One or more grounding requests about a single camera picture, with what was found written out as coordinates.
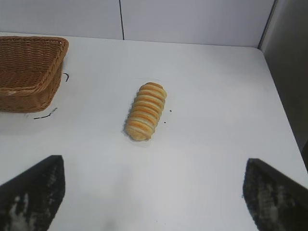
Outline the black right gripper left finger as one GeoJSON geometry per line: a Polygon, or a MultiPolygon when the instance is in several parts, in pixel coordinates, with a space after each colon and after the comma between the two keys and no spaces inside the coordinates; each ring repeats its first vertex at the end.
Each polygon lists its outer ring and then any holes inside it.
{"type": "Polygon", "coordinates": [[[64,160],[51,155],[1,185],[0,229],[48,230],[64,195],[64,160]]]}

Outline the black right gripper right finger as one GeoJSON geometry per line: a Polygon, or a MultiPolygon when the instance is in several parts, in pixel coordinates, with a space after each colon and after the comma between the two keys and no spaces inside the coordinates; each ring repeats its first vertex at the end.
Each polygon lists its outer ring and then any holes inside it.
{"type": "Polygon", "coordinates": [[[259,231],[306,231],[308,190],[266,162],[249,158],[243,197],[259,231]]]}

